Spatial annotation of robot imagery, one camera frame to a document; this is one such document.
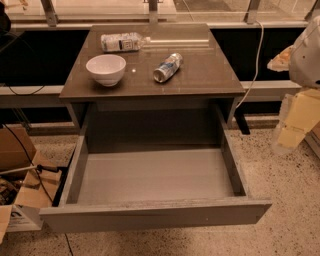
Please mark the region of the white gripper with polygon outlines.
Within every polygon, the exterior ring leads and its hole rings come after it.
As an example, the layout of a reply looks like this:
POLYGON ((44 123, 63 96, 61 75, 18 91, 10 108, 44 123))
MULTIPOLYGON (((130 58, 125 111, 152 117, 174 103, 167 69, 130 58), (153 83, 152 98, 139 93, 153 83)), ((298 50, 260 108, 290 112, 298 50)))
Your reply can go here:
MULTIPOLYGON (((308 24, 293 46, 288 46, 271 59, 267 68, 276 72, 289 71, 293 82, 302 87, 319 89, 320 16, 308 24)), ((274 153, 291 153, 320 122, 320 91, 316 89, 285 95, 272 137, 274 153)))

